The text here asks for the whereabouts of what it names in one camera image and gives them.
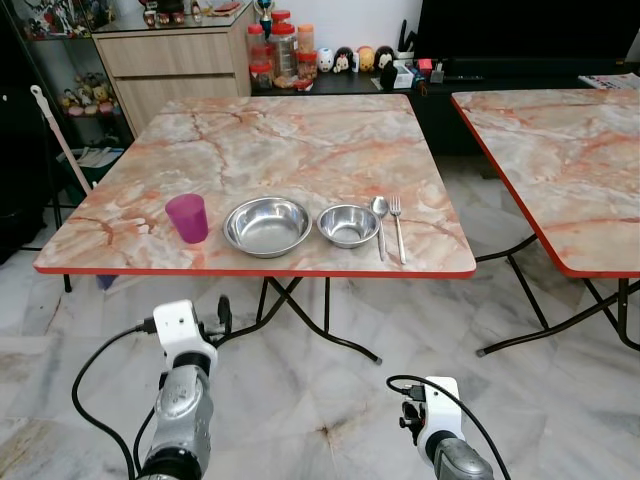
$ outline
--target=stainless steel bowl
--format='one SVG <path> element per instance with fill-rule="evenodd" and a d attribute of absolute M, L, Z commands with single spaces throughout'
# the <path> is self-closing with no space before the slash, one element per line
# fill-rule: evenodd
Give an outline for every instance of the stainless steel bowl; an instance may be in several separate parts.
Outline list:
<path fill-rule="evenodd" d="M 262 197 L 237 206 L 224 222 L 231 245 L 258 258 L 275 258 L 297 247 L 311 231 L 302 205 L 281 197 Z"/>
<path fill-rule="evenodd" d="M 375 237 L 380 228 L 378 216 L 366 207 L 336 205 L 318 216 L 318 229 L 340 248 L 356 248 Z"/>

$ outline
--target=red table edge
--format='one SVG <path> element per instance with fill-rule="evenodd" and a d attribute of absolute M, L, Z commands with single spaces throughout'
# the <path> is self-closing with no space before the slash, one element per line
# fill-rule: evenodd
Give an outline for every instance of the red table edge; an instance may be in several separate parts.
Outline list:
<path fill-rule="evenodd" d="M 520 196 L 517 194 L 511 182 L 509 182 L 507 175 L 502 171 L 502 169 L 498 165 L 498 162 L 489 151 L 489 148 L 487 148 L 485 143 L 482 141 L 482 138 L 480 138 L 480 135 L 476 131 L 475 127 L 473 126 L 471 121 L 467 118 L 464 110 L 458 104 L 457 100 L 453 95 L 451 95 L 451 101 L 453 102 L 453 106 L 456 108 L 456 110 L 462 117 L 462 120 L 467 125 L 467 127 L 473 134 L 474 138 L 482 148 L 482 151 L 485 153 L 485 155 L 489 158 L 489 160 L 493 164 L 493 168 L 495 168 L 496 171 L 498 172 L 498 175 L 500 176 L 502 183 L 505 184 L 505 186 L 507 187 L 507 190 L 509 190 L 509 193 L 511 193 L 511 196 L 518 204 L 520 211 L 527 219 L 527 222 L 529 222 L 529 225 L 531 226 L 535 234 L 538 236 L 540 243 L 542 243 L 542 246 L 546 250 L 549 257 L 551 258 L 551 261 L 558 268 L 558 270 L 560 270 L 567 277 L 572 277 L 572 278 L 637 278 L 637 277 L 640 277 L 640 271 L 638 272 L 609 272 L 609 271 L 592 272 L 592 271 L 573 270 L 572 268 L 565 265 L 560 259 L 560 256 L 556 253 L 556 251 L 551 246 L 551 243 L 549 242 L 549 240 L 547 240 L 547 237 L 544 235 L 542 228 L 533 219 L 533 216 L 531 215 L 531 213 L 529 213 L 529 210 L 527 209 L 527 207 L 525 207 L 524 202 L 522 201 Z"/>
<path fill-rule="evenodd" d="M 465 279 L 470 278 L 476 272 L 473 270 L 463 272 L 380 272 L 366 270 L 190 270 L 188 268 L 176 269 L 150 269 L 150 268 L 79 268 L 79 267 L 39 267 L 33 268 L 39 273 L 45 274 L 70 274 L 70 275 L 183 275 L 183 276 L 216 276 L 216 277 L 348 277 L 348 278 L 422 278 L 422 279 Z"/>

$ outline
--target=marble table top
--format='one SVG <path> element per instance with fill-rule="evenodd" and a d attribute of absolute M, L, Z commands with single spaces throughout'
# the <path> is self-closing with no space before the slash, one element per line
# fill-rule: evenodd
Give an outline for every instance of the marble table top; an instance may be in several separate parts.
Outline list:
<path fill-rule="evenodd" d="M 168 200 L 205 198 L 209 236 L 184 243 Z M 222 233 L 227 213 L 264 195 L 294 199 L 314 222 L 338 203 L 399 195 L 407 264 L 392 217 L 354 250 L 314 227 L 291 253 L 257 259 Z M 42 273 L 463 278 L 475 260 L 411 105 L 402 95 L 169 102 L 44 247 Z"/>
<path fill-rule="evenodd" d="M 637 91 L 466 92 L 453 101 L 564 274 L 640 277 Z"/>

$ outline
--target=plastic cup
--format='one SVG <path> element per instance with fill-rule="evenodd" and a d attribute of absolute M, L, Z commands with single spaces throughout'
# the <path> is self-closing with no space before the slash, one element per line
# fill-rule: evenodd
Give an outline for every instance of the plastic cup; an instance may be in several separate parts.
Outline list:
<path fill-rule="evenodd" d="M 209 226 L 204 209 L 204 198 L 195 193 L 178 195 L 164 207 L 171 223 L 187 243 L 199 243 L 207 238 Z"/>

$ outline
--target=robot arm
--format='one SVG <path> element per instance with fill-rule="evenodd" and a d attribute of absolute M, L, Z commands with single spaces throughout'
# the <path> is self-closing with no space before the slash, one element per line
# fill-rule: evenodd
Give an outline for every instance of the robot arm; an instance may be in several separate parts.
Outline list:
<path fill-rule="evenodd" d="M 450 377 L 427 377 L 459 398 L 458 384 Z M 445 395 L 428 385 L 405 389 L 400 427 L 408 428 L 424 462 L 439 480 L 493 480 L 491 465 L 473 450 L 462 433 L 462 412 Z"/>
<path fill-rule="evenodd" d="M 153 318 L 169 371 L 155 405 L 158 426 L 138 479 L 200 480 L 211 454 L 209 374 L 218 353 L 202 338 L 189 300 L 160 305 Z"/>

